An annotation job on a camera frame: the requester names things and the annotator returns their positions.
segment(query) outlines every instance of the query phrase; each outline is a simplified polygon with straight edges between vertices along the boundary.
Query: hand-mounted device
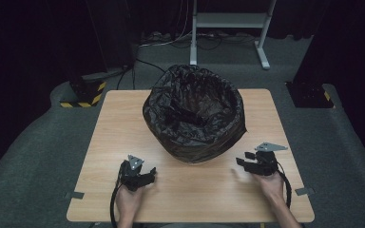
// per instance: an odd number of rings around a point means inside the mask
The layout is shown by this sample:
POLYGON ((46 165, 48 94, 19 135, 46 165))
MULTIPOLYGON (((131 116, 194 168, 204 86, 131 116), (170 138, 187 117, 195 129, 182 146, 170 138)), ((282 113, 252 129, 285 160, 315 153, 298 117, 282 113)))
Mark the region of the hand-mounted device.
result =
POLYGON ((115 183, 114 191, 111 196, 110 215, 113 227, 117 227, 114 215, 114 202, 117 196, 118 189, 125 185, 129 191, 135 192, 138 188, 146 186, 155 181, 156 167, 150 170, 147 174, 141 175, 142 165, 144 160, 128 155, 128 161, 124 160, 120 165, 118 179, 115 183))
POLYGON ((275 172, 278 172, 286 184, 286 205, 290 208, 292 201, 292 187, 274 153, 274 151, 277 150, 285 150, 287 147, 264 142, 255 149, 257 150, 256 154, 244 152, 245 158, 250 160, 250 162, 236 158, 237 164, 244 167, 246 172, 262 176, 271 176, 275 172))

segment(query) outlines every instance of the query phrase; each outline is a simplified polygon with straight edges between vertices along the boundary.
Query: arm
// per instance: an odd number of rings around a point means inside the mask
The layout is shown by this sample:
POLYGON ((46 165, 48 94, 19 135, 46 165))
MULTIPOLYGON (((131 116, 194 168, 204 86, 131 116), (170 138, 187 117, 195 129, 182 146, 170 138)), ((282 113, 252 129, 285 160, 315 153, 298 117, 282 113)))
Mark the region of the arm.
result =
POLYGON ((118 221, 119 228, 131 228, 133 220, 141 207, 142 195, 144 187, 140 187, 136 192, 129 191, 125 186, 121 186, 118 190, 116 203, 120 212, 118 221))
POLYGON ((259 182, 263 195, 268 199, 272 211, 278 219, 279 225, 282 228, 300 228, 300 224, 286 206, 283 197, 283 179, 280 177, 279 173, 275 172, 271 176, 252 175, 259 182))

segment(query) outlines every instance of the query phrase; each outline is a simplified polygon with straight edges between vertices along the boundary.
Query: wooden tabletop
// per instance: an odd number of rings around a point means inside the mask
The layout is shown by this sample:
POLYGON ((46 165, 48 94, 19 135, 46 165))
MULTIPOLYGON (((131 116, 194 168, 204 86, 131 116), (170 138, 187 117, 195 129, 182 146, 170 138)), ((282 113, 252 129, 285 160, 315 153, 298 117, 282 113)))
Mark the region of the wooden tabletop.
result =
POLYGON ((270 92, 239 92, 248 132, 217 158, 195 165, 174 159, 149 131, 142 108, 150 90, 107 92, 75 187, 85 195, 71 200, 67 219, 110 221, 111 193, 121 163, 131 154, 144 160, 142 174, 153 167, 158 172, 144 190, 137 222, 276 221, 258 183, 236 164, 245 151, 255 152, 256 146, 269 142, 289 147, 276 156, 292 185, 291 211, 299 222, 314 220, 308 196, 294 191, 303 182, 270 92))

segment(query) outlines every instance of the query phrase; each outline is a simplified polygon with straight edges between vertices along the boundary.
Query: white metal stand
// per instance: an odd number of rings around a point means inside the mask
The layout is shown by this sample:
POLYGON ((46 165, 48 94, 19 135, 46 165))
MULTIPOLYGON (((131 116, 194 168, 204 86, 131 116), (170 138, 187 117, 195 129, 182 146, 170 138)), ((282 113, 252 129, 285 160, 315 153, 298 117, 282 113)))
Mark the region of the white metal stand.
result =
POLYGON ((192 41, 190 65, 197 64, 197 28, 256 28, 262 29, 259 41, 254 43, 260 62, 264 69, 270 65, 263 51, 266 33, 271 23, 272 14, 277 0, 271 0, 269 10, 265 13, 210 13, 197 12, 197 0, 194 0, 192 18, 192 41))

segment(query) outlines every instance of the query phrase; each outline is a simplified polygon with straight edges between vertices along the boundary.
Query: trash bin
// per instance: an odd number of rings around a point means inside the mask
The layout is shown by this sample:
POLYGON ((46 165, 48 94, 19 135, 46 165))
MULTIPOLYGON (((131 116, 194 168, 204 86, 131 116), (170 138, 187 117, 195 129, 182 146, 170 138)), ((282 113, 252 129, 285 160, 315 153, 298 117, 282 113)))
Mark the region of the trash bin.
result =
POLYGON ((246 132, 238 90, 198 66, 170 67, 152 87, 143 114, 163 148, 186 163, 217 157, 246 132))

